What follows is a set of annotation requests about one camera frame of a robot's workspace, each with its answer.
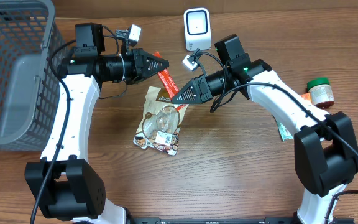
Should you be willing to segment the red snack stick wrapper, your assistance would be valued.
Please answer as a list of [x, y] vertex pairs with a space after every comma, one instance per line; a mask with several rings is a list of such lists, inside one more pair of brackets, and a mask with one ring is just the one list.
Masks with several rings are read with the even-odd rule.
[[[161, 58], [159, 52], [155, 52], [154, 56]], [[179, 92], [179, 89], [173, 81], [173, 78], [169, 74], [168, 70], [164, 69], [163, 71], [158, 72], [158, 77], [162, 82], [163, 86], [165, 87], [166, 91], [168, 92], [170, 99], [172, 99]], [[177, 111], [179, 111], [180, 109], [187, 108], [187, 106], [188, 104], [180, 104], [176, 107], [176, 109]]]

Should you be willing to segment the beige nut snack bag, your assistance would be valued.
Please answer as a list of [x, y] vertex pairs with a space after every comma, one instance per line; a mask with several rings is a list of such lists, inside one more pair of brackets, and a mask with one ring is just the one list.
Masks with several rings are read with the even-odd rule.
[[133, 143], [142, 149], [150, 147], [175, 156], [187, 107], [173, 104], [166, 89], [149, 87], [145, 96], [143, 118], [135, 132]]

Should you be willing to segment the teal snack packet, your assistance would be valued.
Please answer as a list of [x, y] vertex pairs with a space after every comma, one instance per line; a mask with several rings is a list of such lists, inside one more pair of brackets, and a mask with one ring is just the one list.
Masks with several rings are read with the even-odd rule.
[[289, 132], [289, 130], [282, 123], [277, 121], [277, 126], [278, 126], [278, 132], [280, 134], [282, 141], [293, 139], [292, 134]]

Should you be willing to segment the small orange snack box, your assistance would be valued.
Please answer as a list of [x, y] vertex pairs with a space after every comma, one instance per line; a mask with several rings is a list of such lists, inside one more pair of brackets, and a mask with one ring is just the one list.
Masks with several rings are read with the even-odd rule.
[[301, 97], [309, 102], [311, 102], [311, 97], [309, 93], [302, 94]]

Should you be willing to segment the green-lidded sauce jar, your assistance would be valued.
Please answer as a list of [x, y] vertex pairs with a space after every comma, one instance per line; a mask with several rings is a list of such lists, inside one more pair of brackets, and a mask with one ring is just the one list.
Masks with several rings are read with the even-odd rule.
[[328, 78], [320, 77], [307, 83], [306, 88], [310, 94], [313, 105], [318, 108], [329, 108], [334, 104], [334, 95]]

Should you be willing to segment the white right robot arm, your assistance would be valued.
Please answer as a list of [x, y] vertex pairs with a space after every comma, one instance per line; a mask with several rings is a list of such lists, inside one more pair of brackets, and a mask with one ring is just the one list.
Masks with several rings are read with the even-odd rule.
[[336, 202], [349, 193], [346, 186], [358, 173], [358, 146], [349, 117], [312, 105], [263, 60], [231, 60], [222, 71], [191, 79], [172, 101], [202, 104], [237, 92], [268, 110], [294, 137], [295, 171], [305, 188], [295, 221], [334, 223]]

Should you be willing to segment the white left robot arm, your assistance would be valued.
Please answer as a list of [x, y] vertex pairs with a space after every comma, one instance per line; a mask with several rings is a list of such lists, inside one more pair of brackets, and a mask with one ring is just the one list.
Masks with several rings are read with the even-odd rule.
[[126, 208], [107, 199], [103, 180], [88, 162], [92, 114], [102, 82], [133, 85], [168, 66], [167, 60], [143, 49], [62, 60], [52, 132], [40, 160], [25, 167], [25, 180], [35, 198], [33, 211], [75, 223], [133, 223]]

